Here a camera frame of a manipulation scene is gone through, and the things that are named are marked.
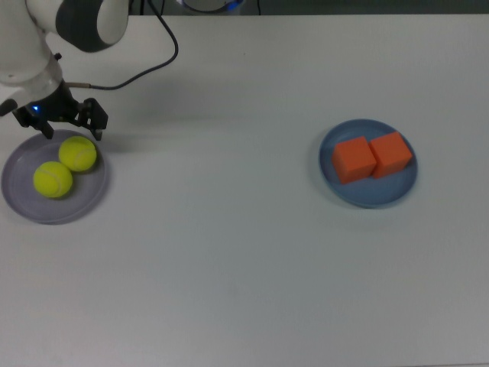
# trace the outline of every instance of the table surface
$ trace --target table surface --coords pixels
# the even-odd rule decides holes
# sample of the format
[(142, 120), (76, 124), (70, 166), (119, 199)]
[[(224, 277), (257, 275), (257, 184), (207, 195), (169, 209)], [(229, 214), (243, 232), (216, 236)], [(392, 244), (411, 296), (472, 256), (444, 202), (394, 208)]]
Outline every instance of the table surface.
[[(74, 93), (110, 115), (100, 205), (41, 226), (0, 202), (2, 365), (489, 360), (489, 16), (168, 23), (170, 67)], [(99, 54), (48, 40), (67, 81), (105, 85), (173, 53), (156, 18)], [(323, 182), (320, 141), (355, 118), (416, 150), (395, 207), (350, 206)], [(36, 132), (2, 126), (3, 164)]]

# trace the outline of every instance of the orange foam block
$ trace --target orange foam block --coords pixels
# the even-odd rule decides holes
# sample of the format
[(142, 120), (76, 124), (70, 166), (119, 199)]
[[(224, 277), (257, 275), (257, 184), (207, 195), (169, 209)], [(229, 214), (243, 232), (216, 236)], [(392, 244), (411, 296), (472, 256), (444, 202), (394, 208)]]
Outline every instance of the orange foam block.
[(342, 184), (369, 177), (377, 164), (363, 136), (338, 143), (331, 160)]
[(370, 149), (377, 160), (372, 176), (381, 178), (403, 170), (413, 157), (410, 149), (399, 132), (393, 132), (369, 143)]

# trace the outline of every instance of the plate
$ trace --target plate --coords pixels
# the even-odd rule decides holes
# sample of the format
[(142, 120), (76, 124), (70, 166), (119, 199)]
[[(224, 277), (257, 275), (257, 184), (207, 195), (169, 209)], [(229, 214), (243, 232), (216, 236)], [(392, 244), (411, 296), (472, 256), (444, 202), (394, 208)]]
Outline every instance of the plate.
[(33, 222), (62, 224), (87, 214), (100, 201), (108, 183), (108, 170), (98, 148), (95, 166), (88, 173), (73, 174), (73, 187), (66, 196), (48, 199), (34, 189), (36, 169), (44, 162), (58, 161), (61, 143), (72, 136), (86, 138), (69, 130), (56, 130), (51, 140), (39, 134), (22, 143), (8, 158), (2, 172), (2, 193), (16, 213)]
[(379, 179), (368, 177), (344, 185), (340, 183), (331, 162), (333, 150), (336, 144), (341, 141), (360, 136), (364, 136), (370, 141), (395, 131), (395, 128), (383, 122), (356, 119), (343, 122), (328, 132), (319, 149), (319, 166), (327, 184), (336, 195), (356, 206), (378, 208), (380, 206), (394, 204), (409, 193), (418, 175), (418, 160), (413, 147), (404, 136), (403, 139), (411, 150), (411, 153), (413, 153), (413, 158), (404, 170), (395, 174)]

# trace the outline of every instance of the yellow tennis ball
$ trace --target yellow tennis ball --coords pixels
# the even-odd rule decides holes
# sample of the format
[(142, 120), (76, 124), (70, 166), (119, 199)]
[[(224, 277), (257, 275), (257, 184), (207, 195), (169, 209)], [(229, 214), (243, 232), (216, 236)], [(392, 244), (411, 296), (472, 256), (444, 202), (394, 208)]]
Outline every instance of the yellow tennis ball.
[(95, 145), (83, 136), (72, 136), (65, 140), (59, 151), (60, 162), (73, 172), (89, 170), (97, 159)]
[(60, 162), (46, 162), (34, 172), (34, 188), (45, 197), (61, 197), (72, 185), (70, 170)]

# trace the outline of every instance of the robotic arm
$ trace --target robotic arm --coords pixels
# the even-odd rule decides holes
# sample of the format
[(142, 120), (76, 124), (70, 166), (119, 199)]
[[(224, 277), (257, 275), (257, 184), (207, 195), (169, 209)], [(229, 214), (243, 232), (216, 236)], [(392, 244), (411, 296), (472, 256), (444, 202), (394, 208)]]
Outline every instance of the robotic arm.
[(117, 43), (128, 23), (129, 0), (0, 0), (0, 84), (10, 97), (0, 117), (12, 112), (24, 127), (52, 138), (52, 122), (69, 122), (102, 138), (108, 116), (94, 100), (78, 103), (45, 41), (60, 35), (85, 52)]

